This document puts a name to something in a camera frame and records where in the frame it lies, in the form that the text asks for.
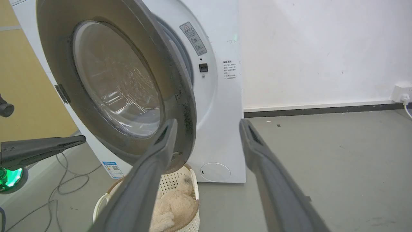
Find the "laundry basket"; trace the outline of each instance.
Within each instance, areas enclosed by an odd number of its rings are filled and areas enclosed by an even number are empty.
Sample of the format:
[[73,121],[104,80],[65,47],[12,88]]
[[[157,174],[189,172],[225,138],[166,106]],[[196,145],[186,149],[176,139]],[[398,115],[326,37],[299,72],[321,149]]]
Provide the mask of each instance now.
[[[196,175],[192,168],[185,164],[181,169],[177,170],[176,172],[162,175],[160,180],[159,189],[162,191],[163,195],[165,195],[168,191],[173,190],[178,185],[178,180],[181,175],[189,174],[192,179],[193,184],[193,200],[195,201],[195,210],[192,215],[182,223],[181,225],[175,225],[171,229],[166,230],[165,232],[198,232],[199,231],[199,189],[197,186]],[[120,186],[120,183],[123,181],[122,179],[117,180],[96,203],[93,211],[93,223],[95,222],[98,213],[100,212],[100,208],[102,207],[102,203],[104,200],[109,201],[113,193],[116,189]]]

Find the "power outlet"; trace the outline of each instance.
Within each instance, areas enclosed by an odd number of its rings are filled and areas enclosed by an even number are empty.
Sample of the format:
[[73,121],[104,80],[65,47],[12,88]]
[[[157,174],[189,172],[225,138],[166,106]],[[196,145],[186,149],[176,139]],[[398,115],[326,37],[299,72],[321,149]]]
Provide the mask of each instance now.
[[392,92],[391,100],[394,102],[401,102],[400,98],[404,94],[408,94],[412,99],[412,83],[406,82],[396,84]]

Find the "plush toy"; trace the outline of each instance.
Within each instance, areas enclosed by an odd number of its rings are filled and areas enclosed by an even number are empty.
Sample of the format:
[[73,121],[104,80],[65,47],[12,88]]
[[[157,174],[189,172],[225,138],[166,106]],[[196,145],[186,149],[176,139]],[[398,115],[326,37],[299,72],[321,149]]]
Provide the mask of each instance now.
[[164,196],[161,190],[157,191],[150,232],[163,232],[183,226],[194,211],[192,192],[192,179],[189,175],[180,176],[176,189]]

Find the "washing machine door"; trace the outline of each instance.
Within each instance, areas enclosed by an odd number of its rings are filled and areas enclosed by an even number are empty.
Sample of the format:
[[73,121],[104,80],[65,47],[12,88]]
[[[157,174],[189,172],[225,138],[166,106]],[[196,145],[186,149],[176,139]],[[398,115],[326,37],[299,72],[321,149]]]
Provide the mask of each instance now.
[[63,100],[110,151],[134,164],[178,121],[168,172],[189,158],[196,108],[187,69],[139,0],[39,0],[40,40]]

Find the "white washing machine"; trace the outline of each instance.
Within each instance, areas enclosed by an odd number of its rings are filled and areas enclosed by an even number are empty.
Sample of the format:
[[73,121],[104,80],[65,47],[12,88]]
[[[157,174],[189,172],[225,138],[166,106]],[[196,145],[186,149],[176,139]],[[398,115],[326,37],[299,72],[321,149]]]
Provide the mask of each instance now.
[[51,83],[112,178],[167,119],[169,172],[246,181],[236,0],[11,0]]

